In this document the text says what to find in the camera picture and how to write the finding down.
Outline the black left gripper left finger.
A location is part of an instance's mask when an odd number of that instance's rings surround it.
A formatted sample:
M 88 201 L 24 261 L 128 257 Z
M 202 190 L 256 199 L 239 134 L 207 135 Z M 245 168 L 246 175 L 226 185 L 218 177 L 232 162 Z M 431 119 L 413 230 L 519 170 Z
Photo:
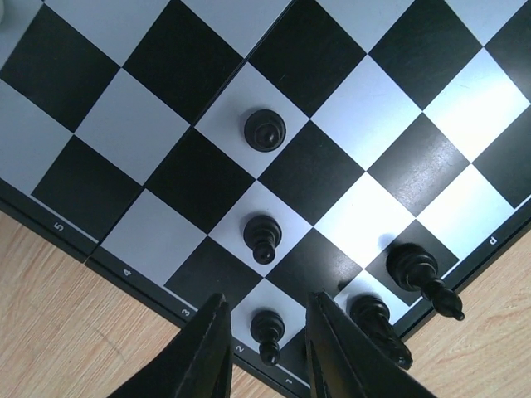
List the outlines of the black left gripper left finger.
M 112 397 L 228 397 L 233 352 L 231 311 L 213 294 L 178 335 Z

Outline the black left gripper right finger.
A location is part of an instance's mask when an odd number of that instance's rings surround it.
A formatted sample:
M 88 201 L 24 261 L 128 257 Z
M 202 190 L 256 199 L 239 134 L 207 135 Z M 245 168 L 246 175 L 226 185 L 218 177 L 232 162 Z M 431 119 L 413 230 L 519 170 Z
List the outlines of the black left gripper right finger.
M 399 368 L 326 292 L 308 294 L 306 353 L 312 397 L 433 397 Z

